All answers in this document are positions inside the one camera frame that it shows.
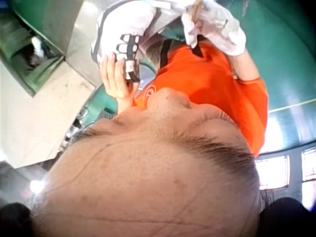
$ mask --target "sneaker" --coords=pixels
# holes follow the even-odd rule
[[[119,1],[111,5],[98,18],[97,39],[91,47],[91,57],[100,65],[105,55],[116,54],[119,61],[126,59],[126,79],[139,82],[139,44],[156,14],[156,8],[141,0]]]

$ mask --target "black strap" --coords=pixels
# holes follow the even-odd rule
[[[202,53],[201,48],[200,48],[200,46],[199,46],[198,43],[197,43],[197,45],[196,45],[195,48],[192,48],[192,47],[190,46],[190,49],[191,49],[192,53],[193,53],[195,56],[200,57],[200,58],[203,58],[203,53]]]
[[[172,39],[166,39],[162,43],[162,48],[160,52],[160,68],[163,68],[168,64],[168,51],[171,47]]]

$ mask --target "eye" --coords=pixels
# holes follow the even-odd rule
[[[200,117],[198,120],[194,121],[193,124],[190,124],[190,126],[197,127],[197,126],[200,126],[201,124],[203,124],[209,120],[212,120],[212,119],[222,119],[224,121],[229,122],[231,125],[238,127],[236,125],[236,123],[223,111],[211,113],[211,114],[206,113],[206,114],[204,114],[203,117]]]

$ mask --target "floor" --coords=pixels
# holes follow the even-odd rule
[[[56,156],[94,87],[63,62],[30,97],[0,62],[1,149],[14,168]]]

